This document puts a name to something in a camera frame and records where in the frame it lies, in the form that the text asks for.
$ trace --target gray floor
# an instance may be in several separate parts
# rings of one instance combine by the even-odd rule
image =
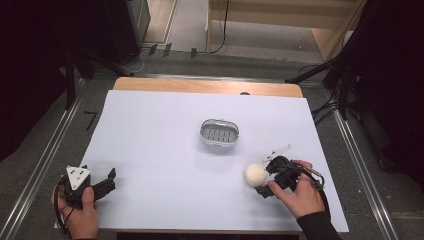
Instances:
[[[305,39],[309,39],[309,44],[313,43],[313,39]],[[177,43],[178,41],[175,40],[173,46],[177,47]],[[160,51],[150,57],[143,55],[143,59],[144,68],[136,76],[169,74],[235,77],[244,78],[246,81],[255,79],[255,81],[261,82],[282,82],[284,79],[297,76],[301,67],[310,62],[316,62],[313,57],[307,58],[305,56],[299,59],[299,62],[292,62],[279,60],[289,59],[289,57],[274,59],[273,56],[251,58],[251,56],[199,55],[196,58],[190,58],[189,53],[177,52],[171,52],[170,56],[164,58]],[[136,60],[127,65],[128,68],[132,69],[139,66],[140,62]],[[96,71],[95,78],[87,80],[75,116],[54,155],[43,179],[43,184],[36,192],[34,201],[26,212],[15,239],[61,238],[58,232],[53,229],[55,217],[53,208],[49,203],[52,188],[59,180],[60,175],[64,173],[67,165],[79,165],[89,144],[99,118],[86,131],[91,115],[84,114],[84,111],[101,113],[106,93],[109,89],[112,89],[116,80],[116,76],[107,69],[97,67]],[[320,107],[327,100],[326,92],[320,84],[323,74],[302,83],[302,92],[311,109]],[[50,136],[60,121],[64,113],[65,98],[66,96],[63,95],[52,105],[49,112],[33,128],[18,151],[0,162],[0,226],[6,223],[14,202],[26,186]],[[391,216],[399,239],[422,238],[424,236],[424,228],[422,228],[424,224],[424,204],[422,204],[424,194],[418,184],[402,173],[389,174],[382,171],[378,164],[376,152],[361,124],[351,116],[349,116],[348,124]],[[383,239],[335,118],[331,116],[325,119],[317,126],[317,131],[350,228],[349,233],[341,234],[342,238]],[[100,235],[100,239],[115,239],[115,237],[116,234],[110,232],[102,232]]]

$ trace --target hand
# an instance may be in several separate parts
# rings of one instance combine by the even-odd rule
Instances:
[[[65,224],[68,226],[72,239],[97,238],[99,220],[95,210],[94,191],[92,187],[87,187],[82,194],[82,209],[72,210],[72,207],[66,204],[65,199],[58,197],[57,200],[63,219],[68,218]],[[50,202],[54,204],[54,191]]]
[[[302,160],[293,160],[293,163],[312,168],[311,163]],[[268,186],[296,219],[311,213],[325,211],[324,203],[318,190],[312,186],[312,179],[303,173],[299,177],[294,193],[284,192],[273,180],[268,181]]]

